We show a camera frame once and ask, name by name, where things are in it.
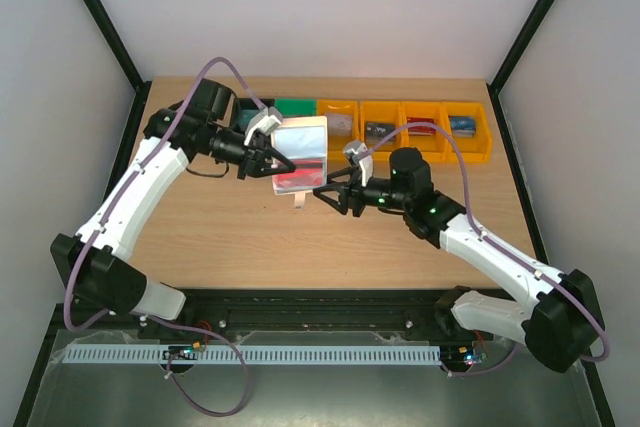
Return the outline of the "beige leather card holder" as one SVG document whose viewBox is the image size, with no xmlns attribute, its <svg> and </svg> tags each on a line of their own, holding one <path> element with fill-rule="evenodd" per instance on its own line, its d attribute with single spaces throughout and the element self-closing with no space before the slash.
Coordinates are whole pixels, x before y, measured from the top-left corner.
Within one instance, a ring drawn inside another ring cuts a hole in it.
<svg viewBox="0 0 640 427">
<path fill-rule="evenodd" d="M 295 167 L 293 172 L 271 177 L 274 193 L 292 196 L 294 208 L 304 207 L 306 197 L 327 181 L 328 123 L 324 116 L 285 118 L 271 134 L 272 146 Z"/>
</svg>

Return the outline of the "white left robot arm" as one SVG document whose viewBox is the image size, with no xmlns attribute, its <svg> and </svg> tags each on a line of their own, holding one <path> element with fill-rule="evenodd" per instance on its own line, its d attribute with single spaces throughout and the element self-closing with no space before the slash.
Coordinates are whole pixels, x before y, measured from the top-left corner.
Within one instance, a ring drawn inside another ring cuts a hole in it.
<svg viewBox="0 0 640 427">
<path fill-rule="evenodd" d="M 70 331 L 86 329 L 111 314 L 177 319 L 185 294 L 154 281 L 129 263 L 137 239 L 171 184 L 202 155 L 238 176 L 263 178 L 296 167 L 270 140 L 282 114 L 260 99 L 245 133 L 221 125 L 234 92 L 203 80 L 186 98 L 155 112 L 133 160 L 97 212 L 72 235 L 58 235 L 51 254 L 66 279 L 63 316 Z"/>
</svg>

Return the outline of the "blue cards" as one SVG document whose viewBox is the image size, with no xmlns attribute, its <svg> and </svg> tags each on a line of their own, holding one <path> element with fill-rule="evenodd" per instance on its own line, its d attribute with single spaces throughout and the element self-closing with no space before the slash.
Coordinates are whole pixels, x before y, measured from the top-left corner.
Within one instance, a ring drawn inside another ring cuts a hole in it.
<svg viewBox="0 0 640 427">
<path fill-rule="evenodd" d="M 279 128 L 272 135 L 272 145 L 291 160 L 325 159 L 327 140 L 322 126 Z"/>
</svg>

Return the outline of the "red black-stripe credit card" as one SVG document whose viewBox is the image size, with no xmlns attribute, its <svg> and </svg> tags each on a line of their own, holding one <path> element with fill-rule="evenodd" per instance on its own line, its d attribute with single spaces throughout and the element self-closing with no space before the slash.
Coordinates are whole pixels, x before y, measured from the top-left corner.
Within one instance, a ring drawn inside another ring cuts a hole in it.
<svg viewBox="0 0 640 427">
<path fill-rule="evenodd" d="M 294 172 L 275 175 L 273 187 L 276 191 L 313 190 L 326 183 L 326 167 L 321 159 L 298 159 L 294 161 Z"/>
</svg>

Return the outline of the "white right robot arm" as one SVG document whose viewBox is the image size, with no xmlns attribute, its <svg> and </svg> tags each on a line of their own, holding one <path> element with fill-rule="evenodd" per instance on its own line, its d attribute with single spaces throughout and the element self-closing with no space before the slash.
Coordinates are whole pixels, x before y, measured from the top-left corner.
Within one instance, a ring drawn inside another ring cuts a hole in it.
<svg viewBox="0 0 640 427">
<path fill-rule="evenodd" d="M 455 339 L 484 331 L 525 346 L 546 368 L 566 372 L 583 360 L 604 332 L 591 278 L 546 265 L 485 230 L 468 208 L 433 186 L 429 164 L 415 148 L 389 157 L 390 176 L 373 176 L 362 148 L 350 149 L 350 165 L 328 175 L 313 194 L 342 215 L 365 208 L 402 216 L 417 238 L 458 257 L 497 283 L 507 298 L 458 287 L 439 303 L 436 326 Z"/>
</svg>

